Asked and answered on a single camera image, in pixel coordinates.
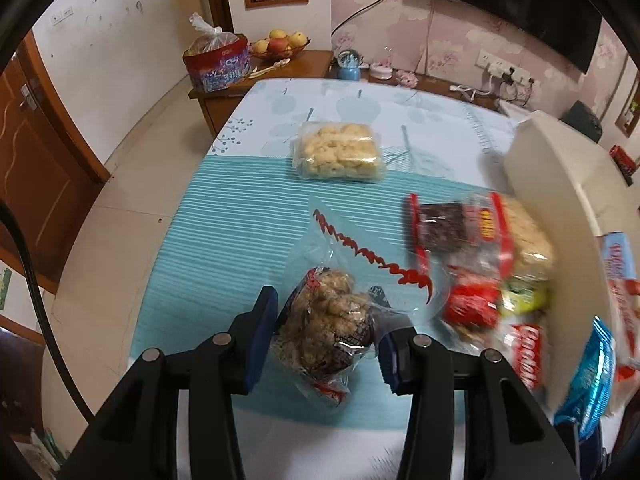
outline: blue and white package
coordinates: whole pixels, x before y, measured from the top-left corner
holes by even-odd
[[[567,420],[574,422],[578,426],[580,442],[588,439],[598,427],[607,407],[615,373],[616,353],[611,332],[595,316],[582,360],[564,403],[556,411],[554,425]]]

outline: floor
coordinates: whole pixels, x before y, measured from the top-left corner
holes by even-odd
[[[156,254],[212,143],[190,88],[188,80],[178,83],[132,130],[126,149],[116,150],[112,177],[82,226],[58,293],[46,296],[58,345],[94,413],[126,370]],[[48,352],[42,399],[45,427],[71,450],[86,423]]]

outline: silver bolt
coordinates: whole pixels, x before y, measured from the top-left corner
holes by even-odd
[[[217,333],[213,336],[213,344],[218,346],[225,346],[231,343],[231,334],[226,332]]]
[[[147,348],[142,352],[142,359],[147,363],[152,363],[160,357],[160,351],[157,348]]]
[[[422,348],[427,348],[427,346],[431,345],[431,338],[426,334],[414,335],[414,344]]]
[[[484,352],[484,358],[489,362],[499,363],[500,361],[502,361],[502,354],[494,348],[489,348],[486,352]]]

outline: yellow label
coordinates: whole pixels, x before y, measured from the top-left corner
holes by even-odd
[[[488,209],[480,210],[480,236],[483,240],[491,241],[495,238],[494,216]]]

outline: floral wallpaper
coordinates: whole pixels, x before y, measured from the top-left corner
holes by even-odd
[[[374,1],[332,0],[332,28]],[[335,50],[353,47],[366,61],[390,46],[395,68],[484,90],[492,84],[497,91],[497,82],[476,66],[483,49],[527,70],[536,80],[529,108],[556,117],[578,99],[601,116],[626,59],[624,46],[604,20],[589,70],[582,74],[551,47],[511,23],[449,0],[384,0],[341,27],[333,36],[333,46]],[[508,91],[502,88],[502,96],[515,97]],[[527,93],[527,88],[521,88],[519,96]]]

